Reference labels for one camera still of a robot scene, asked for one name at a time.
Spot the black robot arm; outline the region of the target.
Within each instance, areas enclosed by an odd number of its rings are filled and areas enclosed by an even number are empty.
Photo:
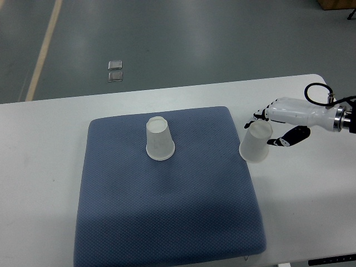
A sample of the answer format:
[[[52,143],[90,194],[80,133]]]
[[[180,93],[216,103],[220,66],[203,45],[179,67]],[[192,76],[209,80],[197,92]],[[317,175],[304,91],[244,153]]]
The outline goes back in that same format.
[[[355,96],[347,97],[346,103],[351,106],[351,109],[345,111],[341,126],[342,129],[346,129],[350,133],[355,134]]]

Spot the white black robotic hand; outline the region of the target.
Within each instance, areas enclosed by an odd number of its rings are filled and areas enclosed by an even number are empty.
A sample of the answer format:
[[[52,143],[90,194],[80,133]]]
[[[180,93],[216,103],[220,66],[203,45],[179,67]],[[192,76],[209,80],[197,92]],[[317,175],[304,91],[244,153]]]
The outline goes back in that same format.
[[[319,106],[306,100],[294,98],[279,98],[265,108],[257,110],[245,124],[245,128],[257,121],[272,121],[287,123],[294,128],[282,137],[269,139],[267,144],[290,147],[307,139],[310,128],[319,126],[327,131],[339,132],[350,127],[350,112],[339,104],[334,106]]]

